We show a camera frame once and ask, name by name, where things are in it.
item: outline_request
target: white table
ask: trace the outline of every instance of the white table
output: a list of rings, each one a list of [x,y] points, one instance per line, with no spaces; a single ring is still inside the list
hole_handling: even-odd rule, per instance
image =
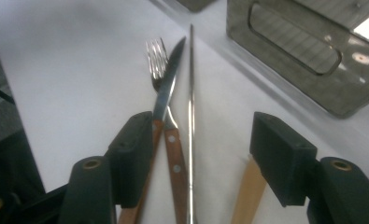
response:
[[[198,14],[177,3],[112,0],[0,0],[0,59],[47,191],[72,165],[103,155],[132,115],[152,110],[145,42],[170,51],[195,29],[196,205],[199,223],[230,223],[248,161],[253,113],[287,122],[319,148],[369,177],[369,105],[349,119],[323,111],[225,34],[226,1]],[[184,150],[189,49],[172,100]],[[164,142],[143,223],[174,223]],[[269,188],[254,223],[307,223],[305,207],[282,208]]]

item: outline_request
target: wooden handle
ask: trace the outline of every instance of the wooden handle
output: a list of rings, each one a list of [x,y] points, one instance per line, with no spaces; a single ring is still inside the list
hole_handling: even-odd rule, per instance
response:
[[[155,161],[155,155],[157,154],[157,149],[159,145],[159,140],[161,138],[161,133],[163,129],[163,121],[154,120],[152,122],[152,144],[153,144],[153,154],[150,162],[149,175],[147,176],[146,183],[143,188],[143,194],[134,208],[124,208],[121,210],[120,218],[118,220],[119,224],[135,224],[138,223],[143,208],[144,201],[147,197],[147,192],[149,191],[149,182],[151,180],[152,168]]]
[[[248,162],[242,183],[236,198],[231,224],[250,224],[256,214],[266,181],[255,160]]]
[[[175,204],[176,223],[186,224],[188,177],[178,129],[164,131],[164,141],[166,143],[170,182]]]

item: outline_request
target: metal rod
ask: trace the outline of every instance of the metal rod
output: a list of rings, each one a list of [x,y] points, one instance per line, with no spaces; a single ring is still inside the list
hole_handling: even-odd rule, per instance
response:
[[[190,28],[190,101],[189,101],[189,162],[188,162],[188,216],[187,224],[195,224],[194,206],[194,136],[195,136],[195,94],[194,94],[194,72],[193,72],[193,26]]]

